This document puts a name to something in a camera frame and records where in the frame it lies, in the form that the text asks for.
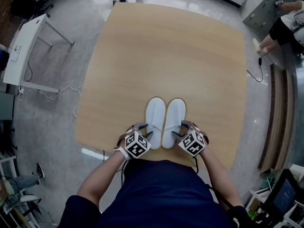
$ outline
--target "glove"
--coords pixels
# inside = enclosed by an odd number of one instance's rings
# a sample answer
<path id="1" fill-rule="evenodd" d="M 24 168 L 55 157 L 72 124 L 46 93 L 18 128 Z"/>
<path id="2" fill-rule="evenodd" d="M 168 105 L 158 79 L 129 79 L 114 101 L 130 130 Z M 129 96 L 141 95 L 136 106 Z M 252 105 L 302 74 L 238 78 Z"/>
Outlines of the glove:
<path id="1" fill-rule="evenodd" d="M 130 158 L 139 158 L 151 147 L 149 140 L 153 136 L 153 131 L 142 136 L 140 130 L 146 128 L 148 124 L 137 123 L 131 126 L 127 132 L 121 135 L 118 139 L 117 147 L 114 151 L 120 151 L 124 154 L 126 160 Z"/>
<path id="2" fill-rule="evenodd" d="M 188 129 L 187 133 L 183 136 L 177 132 L 172 132 L 172 134 L 178 141 L 178 145 L 184 151 L 195 157 L 209 144 L 208 136 L 193 122 L 182 121 L 181 125 Z"/>

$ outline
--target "jeans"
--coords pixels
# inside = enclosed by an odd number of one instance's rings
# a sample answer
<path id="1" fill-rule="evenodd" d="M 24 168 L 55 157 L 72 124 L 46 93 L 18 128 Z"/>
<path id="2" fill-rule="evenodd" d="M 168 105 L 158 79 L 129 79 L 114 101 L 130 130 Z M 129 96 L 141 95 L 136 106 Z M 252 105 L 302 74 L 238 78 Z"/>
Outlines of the jeans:
<path id="1" fill-rule="evenodd" d="M 40 176 L 36 173 L 31 176 L 14 177 L 13 179 L 8 179 L 8 181 L 14 189 L 15 194 L 17 194 L 24 188 L 30 188 L 37 185 L 37 180 L 39 178 Z"/>

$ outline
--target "white desk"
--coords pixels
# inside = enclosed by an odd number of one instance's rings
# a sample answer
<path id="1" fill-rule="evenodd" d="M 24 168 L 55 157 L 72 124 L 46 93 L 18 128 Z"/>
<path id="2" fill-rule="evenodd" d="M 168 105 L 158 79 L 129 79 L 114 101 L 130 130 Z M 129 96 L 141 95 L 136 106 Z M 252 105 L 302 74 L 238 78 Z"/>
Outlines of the white desk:
<path id="1" fill-rule="evenodd" d="M 58 35 L 60 35 L 64 40 L 66 40 L 71 45 L 74 41 L 71 41 L 65 37 L 54 25 L 53 22 L 47 17 L 46 14 L 41 15 L 28 23 L 24 24 L 16 38 L 12 51 L 9 55 L 9 61 L 5 69 L 3 82 L 16 86 L 24 86 L 38 90 L 44 90 L 54 93 L 59 93 L 59 89 L 50 88 L 47 86 L 41 86 L 34 83 L 23 81 L 24 71 L 29 60 L 29 55 L 32 51 L 36 39 L 42 40 L 44 43 L 50 47 L 53 44 L 48 43 L 41 39 L 38 34 L 42 26 L 46 23 L 51 27 Z"/>

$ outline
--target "navy shirt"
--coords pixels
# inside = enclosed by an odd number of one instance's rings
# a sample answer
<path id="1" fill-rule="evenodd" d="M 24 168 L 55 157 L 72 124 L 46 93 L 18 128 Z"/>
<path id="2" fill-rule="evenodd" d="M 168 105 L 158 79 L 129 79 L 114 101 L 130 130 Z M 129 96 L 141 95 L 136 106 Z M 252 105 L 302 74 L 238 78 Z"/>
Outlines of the navy shirt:
<path id="1" fill-rule="evenodd" d="M 124 176 L 122 188 L 102 214 L 91 201 L 71 196 L 59 228 L 232 227 L 231 218 L 190 167 L 130 160 Z M 243 207 L 238 210 L 246 215 Z"/>

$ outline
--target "table top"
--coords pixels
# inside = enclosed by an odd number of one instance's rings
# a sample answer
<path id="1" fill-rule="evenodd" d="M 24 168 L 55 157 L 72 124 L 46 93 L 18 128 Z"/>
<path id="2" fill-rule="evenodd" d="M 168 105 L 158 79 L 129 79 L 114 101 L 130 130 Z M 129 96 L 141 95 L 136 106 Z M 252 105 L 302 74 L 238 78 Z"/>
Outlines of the table top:
<path id="1" fill-rule="evenodd" d="M 86 73 L 76 140 L 112 152 L 129 126 L 144 121 L 145 108 L 155 96 L 166 104 L 182 98 L 187 105 L 186 120 L 208 134 L 209 147 L 230 168 L 245 111 L 242 32 L 181 9 L 116 4 Z M 178 146 L 151 150 L 142 158 L 194 164 Z"/>
<path id="2" fill-rule="evenodd" d="M 46 16 L 46 14 L 43 14 L 22 26 L 9 55 L 9 61 L 3 78 L 4 83 L 16 86 L 20 85 L 29 55 Z M 12 61 L 15 57 L 14 50 L 20 46 L 22 46 L 22 48 L 17 61 Z"/>

